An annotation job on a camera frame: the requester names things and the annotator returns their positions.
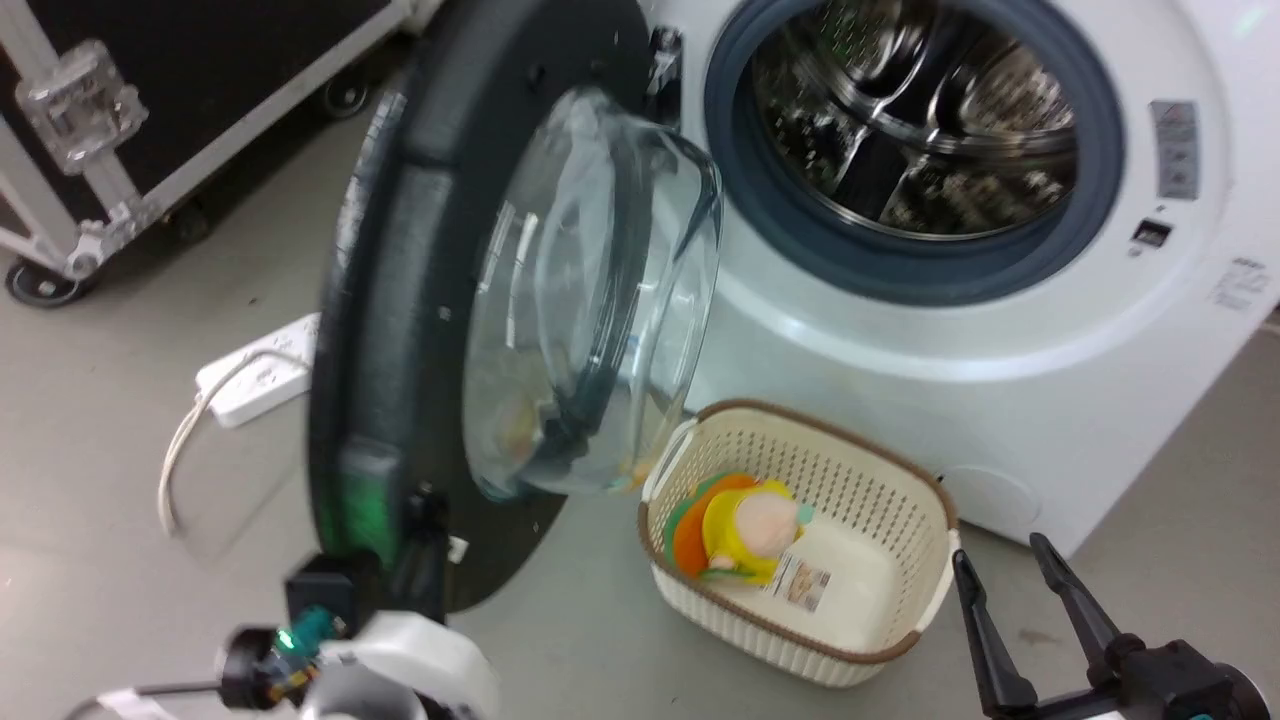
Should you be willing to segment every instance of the washing machine door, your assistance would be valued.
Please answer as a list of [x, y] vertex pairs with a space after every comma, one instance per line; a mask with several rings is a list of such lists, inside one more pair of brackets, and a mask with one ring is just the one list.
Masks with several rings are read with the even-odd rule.
[[457, 0], [433, 22], [339, 219], [308, 438], [325, 551], [399, 575], [416, 503], [444, 498], [461, 609], [562, 493], [644, 477], [701, 346], [721, 208], [707, 156], [637, 114], [650, 63], [632, 0]]

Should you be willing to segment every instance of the toy tag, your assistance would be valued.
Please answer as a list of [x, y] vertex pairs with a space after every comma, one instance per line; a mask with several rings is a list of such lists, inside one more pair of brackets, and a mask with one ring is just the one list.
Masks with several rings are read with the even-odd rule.
[[822, 593], [827, 592], [831, 573], [814, 568], [791, 553], [783, 553], [778, 569], [764, 592], [803, 607], [808, 612], [818, 610]]

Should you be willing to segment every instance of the label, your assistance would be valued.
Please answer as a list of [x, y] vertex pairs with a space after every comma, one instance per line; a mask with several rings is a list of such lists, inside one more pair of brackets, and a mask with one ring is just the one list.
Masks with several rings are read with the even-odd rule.
[[1270, 284], [1271, 273], [1267, 272], [1265, 263], [1236, 258], [1231, 260], [1226, 273], [1213, 286], [1210, 301], [1228, 310], [1244, 313], [1262, 300]]
[[1151, 117], [1156, 124], [1156, 154], [1161, 197], [1196, 200], [1199, 197], [1199, 122], [1196, 104], [1155, 100]]
[[782, 559], [778, 560], [777, 571], [773, 573], [773, 580], [764, 588], [764, 592], [773, 597], [781, 597], [806, 612], [814, 612], [822, 603], [822, 594], [827, 592], [829, 583], [831, 573], [790, 553], [783, 553]]

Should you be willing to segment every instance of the white cable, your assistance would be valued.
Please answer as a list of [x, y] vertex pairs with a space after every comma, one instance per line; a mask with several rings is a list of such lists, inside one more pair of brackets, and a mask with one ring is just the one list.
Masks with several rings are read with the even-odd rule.
[[169, 450], [164, 455], [164, 465], [160, 466], [160, 486], [156, 488], [156, 514], [160, 515], [160, 527], [164, 528], [164, 534], [168, 537], [174, 537], [179, 532], [178, 518], [173, 511], [173, 469], [178, 464], [178, 455], [182, 452], [182, 447], [187, 445], [187, 438], [191, 437], [192, 430], [196, 429], [196, 424], [200, 423], [200, 418], [204, 416], [205, 411], [209, 410], [209, 404], [214, 401], [214, 397], [221, 392], [227, 383], [241, 374], [246, 368], [261, 360], [262, 357], [275, 357], [301, 368], [306, 372], [311, 372], [311, 365], [300, 357], [280, 352], [279, 350], [255, 350], [244, 356], [243, 360], [236, 364], [220, 380], [214, 383], [214, 387], [209, 388], [206, 395], [196, 395], [195, 406], [187, 413], [187, 415], [178, 423], [178, 429], [173, 433], [173, 439], [169, 441]]

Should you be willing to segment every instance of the basket handle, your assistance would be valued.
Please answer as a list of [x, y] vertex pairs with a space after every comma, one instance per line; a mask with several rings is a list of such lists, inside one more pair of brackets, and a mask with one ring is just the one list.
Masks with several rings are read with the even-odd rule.
[[690, 443], [694, 442], [694, 425], [696, 424], [698, 418], [691, 418], [672, 430], [671, 439], [667, 441], [667, 448], [662, 451], [662, 456], [658, 457], [653, 470], [644, 482], [644, 489], [640, 492], [641, 501], [649, 502], [662, 492], [662, 487], [667, 484], [667, 478], [671, 477], [671, 471], [676, 468], [676, 461], [685, 455]]
[[[947, 557], [954, 557], [956, 551], [960, 550], [960, 530], [952, 528], [947, 532], [947, 542], [950, 548], [947, 550]], [[955, 580], [955, 569], [951, 566], [951, 561], [947, 560], [942, 566], [942, 577], [938, 578], [938, 585], [933, 588], [933, 600], [929, 601], [928, 607], [924, 609], [924, 614], [920, 615], [920, 621], [915, 624], [915, 632], [923, 633], [931, 623], [933, 623], [933, 616], [938, 614], [938, 609], [942, 607], [942, 601], [947, 598], [947, 593], [951, 592], [951, 583]]]

